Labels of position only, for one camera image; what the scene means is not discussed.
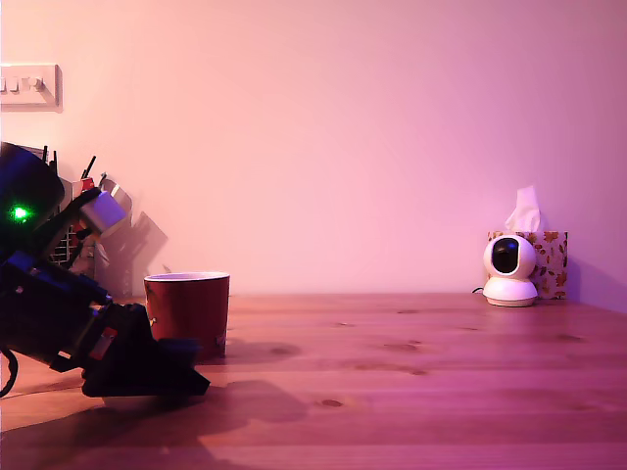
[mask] pink wall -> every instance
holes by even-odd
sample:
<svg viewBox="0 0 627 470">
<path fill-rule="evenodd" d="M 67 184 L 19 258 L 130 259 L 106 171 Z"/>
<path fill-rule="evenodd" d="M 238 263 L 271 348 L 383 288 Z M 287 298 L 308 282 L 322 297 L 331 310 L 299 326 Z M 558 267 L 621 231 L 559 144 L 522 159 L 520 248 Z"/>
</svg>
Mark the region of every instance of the pink wall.
<svg viewBox="0 0 627 470">
<path fill-rule="evenodd" d="M 535 184 L 549 228 L 570 231 L 573 294 L 627 311 L 626 15 L 3 0 L 2 61 L 59 64 L 64 101 L 4 114 L 2 138 L 57 149 L 66 177 L 98 155 L 157 240 L 136 293 L 166 268 L 228 270 L 235 293 L 469 291 L 487 230 Z"/>
</svg>

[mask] wooden tabletop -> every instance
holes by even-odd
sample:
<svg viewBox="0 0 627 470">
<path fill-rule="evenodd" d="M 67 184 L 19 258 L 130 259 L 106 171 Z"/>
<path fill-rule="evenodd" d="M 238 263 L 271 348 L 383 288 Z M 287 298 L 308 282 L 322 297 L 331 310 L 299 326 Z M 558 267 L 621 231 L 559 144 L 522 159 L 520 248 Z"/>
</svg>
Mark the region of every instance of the wooden tabletop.
<svg viewBox="0 0 627 470">
<path fill-rule="evenodd" d="M 627 315 L 567 302 L 232 297 L 227 359 L 183 406 L 19 357 L 2 469 L 627 468 L 626 339 Z"/>
</svg>

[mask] security camera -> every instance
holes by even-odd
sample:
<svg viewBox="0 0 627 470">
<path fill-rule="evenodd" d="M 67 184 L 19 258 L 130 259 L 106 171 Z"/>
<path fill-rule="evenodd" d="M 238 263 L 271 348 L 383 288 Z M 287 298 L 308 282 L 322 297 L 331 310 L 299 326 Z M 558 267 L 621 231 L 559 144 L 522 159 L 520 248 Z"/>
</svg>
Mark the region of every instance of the security camera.
<svg viewBox="0 0 627 470">
<path fill-rule="evenodd" d="M 492 240 L 483 253 L 483 263 L 490 279 L 483 295 L 493 306 L 530 306 L 538 297 L 536 286 L 529 280 L 536 265 L 536 251 L 516 235 L 503 235 Z"/>
</svg>

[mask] wall switch plate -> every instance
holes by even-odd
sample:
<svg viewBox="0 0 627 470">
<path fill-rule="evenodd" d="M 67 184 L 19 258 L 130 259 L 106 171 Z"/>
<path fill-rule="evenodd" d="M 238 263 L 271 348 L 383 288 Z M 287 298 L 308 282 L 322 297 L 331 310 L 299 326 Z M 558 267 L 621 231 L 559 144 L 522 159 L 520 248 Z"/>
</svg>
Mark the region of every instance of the wall switch plate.
<svg viewBox="0 0 627 470">
<path fill-rule="evenodd" d="M 54 64 L 2 64 L 0 103 L 3 111 L 59 106 L 59 68 Z"/>
</svg>

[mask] red cup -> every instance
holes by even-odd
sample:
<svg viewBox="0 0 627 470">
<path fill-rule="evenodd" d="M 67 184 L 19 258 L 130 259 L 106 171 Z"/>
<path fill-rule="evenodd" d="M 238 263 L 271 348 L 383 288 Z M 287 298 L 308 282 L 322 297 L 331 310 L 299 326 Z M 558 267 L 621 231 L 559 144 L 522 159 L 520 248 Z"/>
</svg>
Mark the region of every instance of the red cup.
<svg viewBox="0 0 627 470">
<path fill-rule="evenodd" d="M 197 360 L 224 357 L 228 284 L 225 272 L 171 272 L 144 278 L 155 339 L 193 338 Z"/>
</svg>

